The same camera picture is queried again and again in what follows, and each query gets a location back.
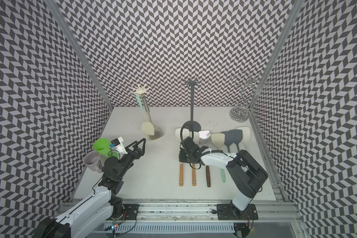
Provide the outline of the cream spoon brown handle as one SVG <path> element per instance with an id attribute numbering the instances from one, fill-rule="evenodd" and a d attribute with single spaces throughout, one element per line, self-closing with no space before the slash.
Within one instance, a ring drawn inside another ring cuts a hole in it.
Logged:
<path id="1" fill-rule="evenodd" d="M 199 133 L 198 132 L 189 132 L 189 136 L 190 137 L 193 137 L 193 142 L 195 144 L 198 144 L 199 143 Z M 191 174 L 192 174 L 192 185 L 193 186 L 196 186 L 196 169 L 195 169 L 195 165 L 193 164 L 190 164 L 190 167 L 191 167 Z"/>

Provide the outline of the cream spatula light wood handle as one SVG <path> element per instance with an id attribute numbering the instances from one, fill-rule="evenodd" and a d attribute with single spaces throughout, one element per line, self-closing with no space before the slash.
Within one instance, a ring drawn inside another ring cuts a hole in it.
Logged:
<path id="1" fill-rule="evenodd" d="M 175 130 L 175 138 L 176 138 L 176 141 L 179 144 L 179 146 L 181 143 L 180 131 L 181 131 L 181 129 Z M 190 136 L 189 130 L 183 129 L 182 138 L 185 139 L 188 136 Z M 183 163 L 180 163 L 180 168 L 179 168 L 179 186 L 183 186 Z"/>

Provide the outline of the cream slotted turner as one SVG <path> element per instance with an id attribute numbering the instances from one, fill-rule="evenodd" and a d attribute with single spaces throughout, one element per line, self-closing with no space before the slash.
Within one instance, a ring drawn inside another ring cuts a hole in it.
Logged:
<path id="1" fill-rule="evenodd" d="M 145 122 L 143 122 L 141 125 L 141 132 L 146 135 L 154 135 L 155 134 L 154 126 L 148 119 L 147 111 L 143 104 L 142 97 L 138 93 L 136 93 L 136 99 L 137 99 L 138 104 L 139 104 L 140 108 L 142 109 L 143 115 L 145 117 Z"/>

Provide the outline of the cream utensil rack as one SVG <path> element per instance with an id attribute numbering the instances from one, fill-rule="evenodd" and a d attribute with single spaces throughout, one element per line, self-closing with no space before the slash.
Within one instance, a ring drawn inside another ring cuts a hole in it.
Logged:
<path id="1" fill-rule="evenodd" d="M 143 104 L 144 104 L 144 106 L 146 108 L 146 111 L 147 111 L 148 119 L 153 124 L 152 117 L 151 117 L 151 114 L 150 114 L 149 105 L 148 105 L 147 98 L 146 98 L 146 95 L 149 93 L 148 90 L 149 90 L 149 87 L 146 84 L 145 85 L 138 84 L 136 89 L 135 89 L 135 91 L 134 91 L 134 94 L 135 94 L 135 97 L 136 97 L 136 93 L 138 93 L 142 97 Z M 154 124 L 153 124 L 153 126 L 154 126 L 154 130 L 155 130 L 155 134 L 154 135 L 146 135 L 146 134 L 144 134 L 145 137 L 149 141 L 159 140 L 164 135 L 164 132 L 160 127 L 158 127 L 158 126 L 156 126 Z"/>

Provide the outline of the cream turner mint handle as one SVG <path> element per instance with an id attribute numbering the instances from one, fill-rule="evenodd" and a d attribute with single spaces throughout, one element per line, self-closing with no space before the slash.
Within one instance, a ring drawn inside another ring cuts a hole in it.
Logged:
<path id="1" fill-rule="evenodd" d="M 222 151 L 222 148 L 225 143 L 225 135 L 222 133 L 212 133 L 211 134 L 211 142 L 218 150 Z M 221 171 L 222 182 L 225 183 L 226 182 L 225 171 L 224 171 L 224 169 L 220 169 L 220 171 Z"/>

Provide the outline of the grey spatula mint handle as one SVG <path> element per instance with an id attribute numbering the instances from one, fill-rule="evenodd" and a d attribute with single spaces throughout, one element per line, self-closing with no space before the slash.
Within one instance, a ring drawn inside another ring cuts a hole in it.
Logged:
<path id="1" fill-rule="evenodd" d="M 243 139 L 243 131 L 242 130 L 238 130 L 238 129 L 230 130 L 229 131 L 229 137 L 230 137 L 230 142 L 232 144 L 236 145 L 237 151 L 239 152 L 240 151 L 239 144 Z"/>

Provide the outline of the cream spatula wooden handle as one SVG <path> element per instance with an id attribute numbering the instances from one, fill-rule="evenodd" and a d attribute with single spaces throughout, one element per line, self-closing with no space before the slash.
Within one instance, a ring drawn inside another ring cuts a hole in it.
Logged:
<path id="1" fill-rule="evenodd" d="M 249 150 L 249 142 L 251 139 L 251 131 L 249 127 L 239 127 L 238 130 L 243 132 L 241 143 L 245 146 L 245 150 Z"/>

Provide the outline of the grey turner mint handle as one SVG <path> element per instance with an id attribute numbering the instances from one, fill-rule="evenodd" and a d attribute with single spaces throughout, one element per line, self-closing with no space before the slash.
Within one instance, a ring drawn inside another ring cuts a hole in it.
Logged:
<path id="1" fill-rule="evenodd" d="M 222 134 L 225 136 L 224 144 L 226 145 L 228 152 L 230 152 L 230 146 L 234 143 L 232 134 L 230 134 L 230 131 L 223 131 Z"/>

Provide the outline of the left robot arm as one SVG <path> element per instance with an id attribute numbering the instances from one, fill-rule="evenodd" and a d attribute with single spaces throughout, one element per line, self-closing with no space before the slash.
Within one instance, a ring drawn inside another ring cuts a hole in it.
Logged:
<path id="1" fill-rule="evenodd" d="M 137 220 L 139 204 L 123 204 L 117 196 L 123 177 L 134 161 L 145 154 L 146 139 L 134 141 L 121 149 L 121 158 L 106 159 L 102 177 L 93 192 L 72 208 L 55 218 L 45 218 L 34 229 L 34 238 L 85 238 L 107 219 Z"/>

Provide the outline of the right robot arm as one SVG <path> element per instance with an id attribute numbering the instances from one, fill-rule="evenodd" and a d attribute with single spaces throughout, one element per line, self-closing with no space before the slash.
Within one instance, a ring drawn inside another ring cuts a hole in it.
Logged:
<path id="1" fill-rule="evenodd" d="M 222 150 L 211 150 L 207 146 L 199 147 L 191 137 L 180 139 L 179 161 L 228 171 L 238 188 L 231 207 L 240 212 L 245 211 L 268 179 L 266 170 L 248 151 L 225 153 Z"/>

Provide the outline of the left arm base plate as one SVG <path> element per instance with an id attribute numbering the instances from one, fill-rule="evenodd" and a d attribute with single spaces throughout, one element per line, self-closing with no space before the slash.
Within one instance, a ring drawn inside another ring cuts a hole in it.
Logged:
<path id="1" fill-rule="evenodd" d="M 128 221 L 136 220 L 139 204 L 122 204 L 113 206 L 113 212 L 109 219 Z"/>

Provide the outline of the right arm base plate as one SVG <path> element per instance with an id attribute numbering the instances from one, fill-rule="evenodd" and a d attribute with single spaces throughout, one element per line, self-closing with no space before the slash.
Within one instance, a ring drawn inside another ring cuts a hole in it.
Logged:
<path id="1" fill-rule="evenodd" d="M 234 204 L 217 204 L 218 220 L 258 220 L 256 206 L 250 203 L 244 210 L 239 210 Z"/>

